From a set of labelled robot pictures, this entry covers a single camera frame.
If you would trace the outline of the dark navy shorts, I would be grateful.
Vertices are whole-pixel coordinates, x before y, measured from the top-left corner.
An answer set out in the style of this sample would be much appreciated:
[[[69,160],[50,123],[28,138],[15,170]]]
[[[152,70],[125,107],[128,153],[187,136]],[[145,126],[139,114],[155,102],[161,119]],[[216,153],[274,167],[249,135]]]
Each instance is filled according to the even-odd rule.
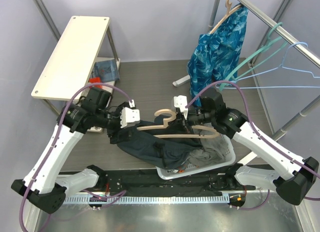
[[[166,115],[157,116],[153,122],[143,121],[135,126],[117,131],[109,137],[124,152],[162,169],[175,169],[181,166],[190,152],[202,148],[200,139],[176,138],[160,139],[155,137],[156,130],[138,131],[137,127],[160,125]]]

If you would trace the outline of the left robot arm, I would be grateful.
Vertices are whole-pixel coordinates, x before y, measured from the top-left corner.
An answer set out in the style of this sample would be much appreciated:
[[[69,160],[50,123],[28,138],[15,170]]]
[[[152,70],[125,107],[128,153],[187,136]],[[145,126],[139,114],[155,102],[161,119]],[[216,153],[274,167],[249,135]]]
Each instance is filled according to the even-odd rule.
[[[111,94],[97,87],[89,89],[81,102],[68,102],[57,118],[54,132],[44,152],[24,179],[16,179],[11,189],[23,196],[40,210],[53,214],[70,197],[84,189],[100,192],[107,184],[107,176],[101,168],[90,165],[69,179],[59,180],[70,152],[83,135],[92,127],[116,131],[121,127],[121,112],[129,105],[124,102],[115,111],[106,106]]]

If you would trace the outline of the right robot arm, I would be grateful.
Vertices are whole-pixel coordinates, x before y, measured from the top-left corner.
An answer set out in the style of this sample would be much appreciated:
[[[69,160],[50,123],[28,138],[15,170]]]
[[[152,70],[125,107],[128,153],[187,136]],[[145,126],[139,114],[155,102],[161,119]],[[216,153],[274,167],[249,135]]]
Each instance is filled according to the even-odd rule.
[[[173,106],[187,125],[210,123],[220,134],[246,146],[272,169],[252,168],[238,162],[226,173],[226,185],[233,190],[255,186],[276,192],[283,200],[299,205],[316,182],[319,162],[304,159],[263,133],[247,116],[226,107],[222,95],[210,88],[200,96],[200,107],[191,111],[186,96],[175,96]]]

